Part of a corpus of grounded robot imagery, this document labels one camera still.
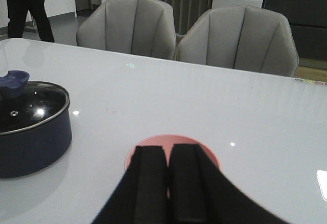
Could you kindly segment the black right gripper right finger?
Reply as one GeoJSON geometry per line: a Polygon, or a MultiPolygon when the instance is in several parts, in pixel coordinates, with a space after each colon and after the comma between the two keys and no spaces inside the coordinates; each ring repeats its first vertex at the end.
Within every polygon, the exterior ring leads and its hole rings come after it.
{"type": "Polygon", "coordinates": [[[173,223],[285,223],[232,184],[198,144],[174,145],[169,172],[173,223]]]}

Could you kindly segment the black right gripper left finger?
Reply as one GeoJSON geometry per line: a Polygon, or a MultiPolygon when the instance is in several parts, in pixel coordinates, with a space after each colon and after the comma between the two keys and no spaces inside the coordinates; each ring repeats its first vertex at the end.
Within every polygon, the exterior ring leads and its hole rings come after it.
{"type": "Polygon", "coordinates": [[[167,162],[160,146],[137,146],[93,223],[167,223],[167,162]]]}

